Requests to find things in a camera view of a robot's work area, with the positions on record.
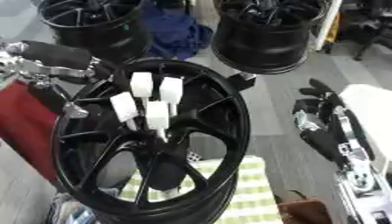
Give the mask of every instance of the striped cloth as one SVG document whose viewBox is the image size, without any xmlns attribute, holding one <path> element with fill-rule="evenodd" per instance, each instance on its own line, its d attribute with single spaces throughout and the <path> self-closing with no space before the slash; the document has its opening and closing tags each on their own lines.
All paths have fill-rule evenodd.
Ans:
<svg viewBox="0 0 392 224">
<path fill-rule="evenodd" d="M 192 163 L 206 178 L 211 176 L 221 163 L 212 159 Z M 142 179 L 137 173 L 125 186 L 121 194 L 123 200 L 133 201 Z M 190 192 L 193 181 L 186 177 L 181 184 L 180 194 Z M 165 200 L 160 191 L 149 190 L 149 201 Z M 265 163 L 260 157 L 246 156 L 239 170 L 239 179 L 235 195 L 224 214 L 215 222 L 217 224 L 283 224 L 270 183 L 265 175 Z"/>
</svg>

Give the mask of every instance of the white cube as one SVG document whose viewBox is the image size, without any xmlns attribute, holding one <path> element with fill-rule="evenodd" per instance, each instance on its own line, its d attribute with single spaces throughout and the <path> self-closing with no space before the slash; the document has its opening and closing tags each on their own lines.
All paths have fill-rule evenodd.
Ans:
<svg viewBox="0 0 392 224">
<path fill-rule="evenodd" d="M 159 88 L 161 101 L 179 104 L 183 94 L 183 81 L 181 79 L 166 77 Z"/>
<path fill-rule="evenodd" d="M 169 109 L 164 101 L 147 102 L 145 115 L 149 129 L 165 130 L 169 128 Z"/>
<path fill-rule="evenodd" d="M 124 123 L 137 116 L 137 105 L 129 92 L 110 97 L 110 102 L 120 123 Z"/>
<path fill-rule="evenodd" d="M 135 97 L 151 97 L 153 82 L 151 73 L 133 73 L 130 87 Z"/>
</svg>

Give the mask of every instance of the red fabric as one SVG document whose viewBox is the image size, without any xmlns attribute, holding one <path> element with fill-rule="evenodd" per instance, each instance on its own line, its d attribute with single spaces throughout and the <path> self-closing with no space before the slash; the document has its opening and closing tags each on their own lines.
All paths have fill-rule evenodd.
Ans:
<svg viewBox="0 0 392 224">
<path fill-rule="evenodd" d="M 21 83 L 0 91 L 0 105 L 0 137 L 53 182 L 56 174 L 50 137 L 56 115 L 29 94 L 27 86 Z"/>
</svg>

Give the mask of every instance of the gray carpet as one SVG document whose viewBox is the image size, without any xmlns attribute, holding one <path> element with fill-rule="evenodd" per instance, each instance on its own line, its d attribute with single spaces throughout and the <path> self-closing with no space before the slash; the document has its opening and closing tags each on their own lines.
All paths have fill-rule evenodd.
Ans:
<svg viewBox="0 0 392 224">
<path fill-rule="evenodd" d="M 203 24 L 215 27 L 218 19 L 211 2 L 198 1 L 195 15 Z M 13 12 L 4 10 L 10 5 L 14 6 Z M 0 29 L 8 41 L 52 41 L 50 32 L 39 22 L 27 0 L 0 0 Z M 291 109 L 294 101 L 301 97 L 298 88 L 306 87 L 311 77 L 320 79 L 338 92 L 349 83 L 392 89 L 392 52 L 375 45 L 362 62 L 356 62 L 351 59 L 355 47 L 349 43 L 338 44 L 332 55 L 312 52 L 300 68 L 280 75 L 259 76 L 255 87 L 242 93 L 252 120 L 248 154 L 265 159 L 273 191 L 285 197 L 287 190 L 299 190 L 310 198 L 323 200 L 334 223 L 344 223 L 340 218 L 343 216 L 341 203 L 334 191 L 336 168 L 299 139 L 292 123 Z M 210 50 L 200 52 L 190 61 L 211 67 L 225 76 L 235 73 L 218 61 Z M 78 89 L 72 85 L 66 88 L 71 92 Z M 205 158 L 219 158 L 224 153 L 209 138 L 196 136 L 195 139 L 192 147 L 201 149 Z"/>
</svg>

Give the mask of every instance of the robotic hand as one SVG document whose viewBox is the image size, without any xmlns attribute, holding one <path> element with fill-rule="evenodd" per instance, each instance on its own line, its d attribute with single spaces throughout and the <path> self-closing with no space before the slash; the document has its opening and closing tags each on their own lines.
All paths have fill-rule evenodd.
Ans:
<svg viewBox="0 0 392 224">
<path fill-rule="evenodd" d="M 327 85 L 310 80 L 312 88 L 293 109 L 300 136 L 322 156 L 335 162 L 335 179 L 348 223 L 391 223 L 392 198 L 386 179 L 371 165 L 375 155 L 354 113 Z"/>
<path fill-rule="evenodd" d="M 81 49 L 36 41 L 0 44 L 0 91 L 16 80 L 23 81 L 29 92 L 57 115 L 83 118 L 88 112 L 73 104 L 52 78 L 89 83 L 109 79 L 110 70 L 109 65 Z"/>
</svg>

